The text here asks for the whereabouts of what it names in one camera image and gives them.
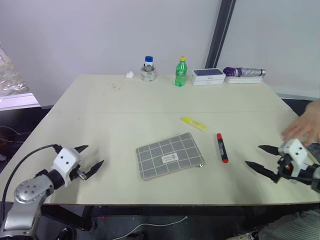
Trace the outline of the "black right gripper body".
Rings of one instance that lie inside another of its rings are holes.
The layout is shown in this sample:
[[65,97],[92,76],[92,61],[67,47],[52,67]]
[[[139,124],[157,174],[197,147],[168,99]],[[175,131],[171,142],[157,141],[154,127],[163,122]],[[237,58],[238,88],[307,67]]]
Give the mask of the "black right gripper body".
[[292,158],[288,153],[285,153],[278,160],[277,174],[281,177],[291,177],[292,176]]

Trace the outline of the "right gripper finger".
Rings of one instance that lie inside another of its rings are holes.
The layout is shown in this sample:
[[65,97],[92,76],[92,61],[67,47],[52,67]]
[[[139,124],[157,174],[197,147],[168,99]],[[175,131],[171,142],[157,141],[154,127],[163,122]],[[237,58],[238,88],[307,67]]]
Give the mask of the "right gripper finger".
[[263,165],[258,164],[256,162],[252,162],[252,161],[245,161],[245,163],[251,168],[253,169],[255,172],[269,178],[270,180],[272,180],[275,184],[278,183],[279,179],[281,178],[278,174],[275,174],[273,171],[265,168]]
[[259,145],[260,149],[264,150],[265,152],[272,154],[274,156],[279,156],[280,153],[278,151],[278,148],[276,146],[270,146],[270,145]]

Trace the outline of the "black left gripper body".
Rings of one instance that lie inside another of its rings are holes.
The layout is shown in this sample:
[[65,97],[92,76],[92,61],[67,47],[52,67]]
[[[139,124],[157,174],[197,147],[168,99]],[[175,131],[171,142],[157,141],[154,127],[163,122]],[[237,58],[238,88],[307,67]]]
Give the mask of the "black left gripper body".
[[71,170],[70,172],[70,181],[72,182],[73,180],[80,178],[81,180],[85,181],[88,179],[87,175],[80,170],[81,165],[76,164],[75,167]]

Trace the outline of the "person's bare hand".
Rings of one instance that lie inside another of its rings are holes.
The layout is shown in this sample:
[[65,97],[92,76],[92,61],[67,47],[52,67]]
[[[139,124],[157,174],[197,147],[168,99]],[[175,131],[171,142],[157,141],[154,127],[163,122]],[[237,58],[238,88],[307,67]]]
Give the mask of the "person's bare hand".
[[305,137],[303,145],[320,143],[320,100],[310,102],[303,114],[281,133],[284,141]]

